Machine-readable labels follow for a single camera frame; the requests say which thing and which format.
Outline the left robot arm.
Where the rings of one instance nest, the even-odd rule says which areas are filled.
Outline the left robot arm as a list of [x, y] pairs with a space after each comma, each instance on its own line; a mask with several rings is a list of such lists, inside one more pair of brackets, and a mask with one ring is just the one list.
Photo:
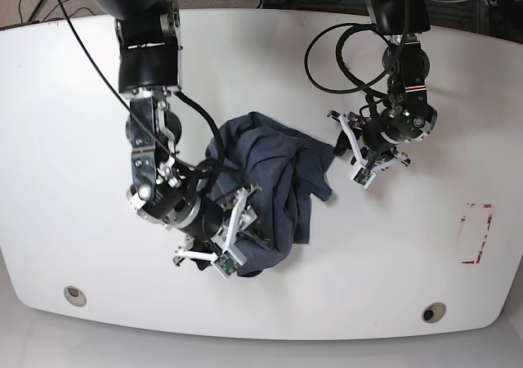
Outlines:
[[[365, 0], [371, 18], [369, 25], [354, 25], [338, 39], [335, 56], [342, 73], [366, 95], [362, 113], [335, 114], [342, 127], [335, 152], [351, 150], [351, 180], [367, 186], [376, 173], [394, 164], [410, 164], [398, 151], [401, 143], [421, 141], [431, 134], [437, 112], [427, 100], [425, 79], [430, 69], [427, 54], [417, 36], [431, 26], [424, 0]], [[366, 86], [346, 66], [342, 49], [348, 38], [371, 31], [386, 43], [383, 69], [388, 77], [387, 91]]]

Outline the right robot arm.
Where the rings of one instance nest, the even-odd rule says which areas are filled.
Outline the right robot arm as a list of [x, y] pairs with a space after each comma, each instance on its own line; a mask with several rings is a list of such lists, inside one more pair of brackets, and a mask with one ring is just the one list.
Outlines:
[[146, 221], [186, 235], [175, 263], [190, 259], [230, 275], [247, 259], [237, 236], [256, 220], [248, 197], [255, 186], [240, 186], [231, 200], [210, 197], [218, 177], [228, 172], [225, 146], [211, 123], [216, 154], [196, 166], [177, 157], [181, 122], [170, 97], [181, 97], [181, 26], [176, 0], [94, 0], [115, 20], [119, 44], [116, 94], [127, 108], [132, 148], [132, 185], [127, 198]]

